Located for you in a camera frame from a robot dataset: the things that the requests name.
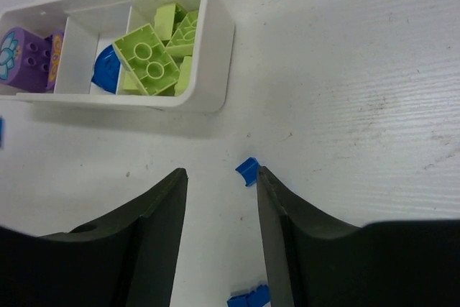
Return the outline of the blue lego cluster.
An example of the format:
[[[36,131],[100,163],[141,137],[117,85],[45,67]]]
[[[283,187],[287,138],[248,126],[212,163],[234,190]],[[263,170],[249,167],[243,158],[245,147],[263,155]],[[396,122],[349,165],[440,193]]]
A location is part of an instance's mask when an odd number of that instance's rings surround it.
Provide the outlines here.
[[[113,46],[107,46],[96,58],[91,82],[104,91],[115,94],[118,86],[120,66],[120,60]]]

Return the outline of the purple flower lego block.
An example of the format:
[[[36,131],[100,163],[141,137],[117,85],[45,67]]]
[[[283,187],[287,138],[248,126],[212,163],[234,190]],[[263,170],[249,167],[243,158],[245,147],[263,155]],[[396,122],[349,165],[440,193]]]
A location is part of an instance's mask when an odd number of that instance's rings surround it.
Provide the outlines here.
[[[52,43],[22,27],[1,41],[1,83],[31,93],[46,91]]]

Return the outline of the light green lego brick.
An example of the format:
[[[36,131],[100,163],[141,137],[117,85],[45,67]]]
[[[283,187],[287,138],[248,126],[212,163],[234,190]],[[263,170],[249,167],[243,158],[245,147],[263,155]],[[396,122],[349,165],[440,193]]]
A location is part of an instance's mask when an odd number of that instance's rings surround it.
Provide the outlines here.
[[[154,30],[162,41],[169,41],[188,12],[178,3],[169,3],[157,8]]]
[[[180,65],[180,75],[178,82],[175,84],[175,96],[182,95],[189,85],[191,66],[193,62],[192,56],[185,56]]]

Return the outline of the light green two-stud brick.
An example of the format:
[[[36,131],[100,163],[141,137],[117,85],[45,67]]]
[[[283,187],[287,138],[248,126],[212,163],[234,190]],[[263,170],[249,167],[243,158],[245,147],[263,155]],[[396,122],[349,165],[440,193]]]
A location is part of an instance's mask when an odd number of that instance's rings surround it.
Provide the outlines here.
[[[159,95],[178,82],[180,69],[151,24],[128,32],[112,46],[143,96]]]

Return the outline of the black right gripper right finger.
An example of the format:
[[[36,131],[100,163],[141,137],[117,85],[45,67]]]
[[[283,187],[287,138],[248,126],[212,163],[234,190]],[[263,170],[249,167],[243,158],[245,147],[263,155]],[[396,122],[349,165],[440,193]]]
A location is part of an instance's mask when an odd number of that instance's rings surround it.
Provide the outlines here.
[[[328,215],[257,172],[257,203],[273,306],[457,306],[459,222]]]

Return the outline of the small blue lego piece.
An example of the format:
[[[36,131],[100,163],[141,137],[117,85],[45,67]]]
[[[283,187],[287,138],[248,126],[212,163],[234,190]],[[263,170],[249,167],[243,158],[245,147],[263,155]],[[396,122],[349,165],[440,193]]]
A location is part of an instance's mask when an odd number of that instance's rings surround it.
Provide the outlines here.
[[[4,118],[0,117],[0,148],[3,148],[4,145]]]

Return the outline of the light green lego slide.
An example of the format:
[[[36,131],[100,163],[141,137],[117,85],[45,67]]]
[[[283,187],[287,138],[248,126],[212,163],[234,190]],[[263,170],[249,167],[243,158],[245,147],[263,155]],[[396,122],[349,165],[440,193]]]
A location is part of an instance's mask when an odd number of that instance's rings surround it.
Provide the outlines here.
[[[193,54],[193,47],[198,23],[198,10],[188,12],[165,46],[169,55],[184,58]]]

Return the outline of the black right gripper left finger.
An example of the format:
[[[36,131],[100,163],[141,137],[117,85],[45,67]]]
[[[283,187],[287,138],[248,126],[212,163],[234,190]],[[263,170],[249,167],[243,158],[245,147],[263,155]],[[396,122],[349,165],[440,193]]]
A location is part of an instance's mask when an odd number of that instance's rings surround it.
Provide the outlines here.
[[[168,306],[188,176],[178,168],[148,191],[69,232],[1,229],[3,306]]]

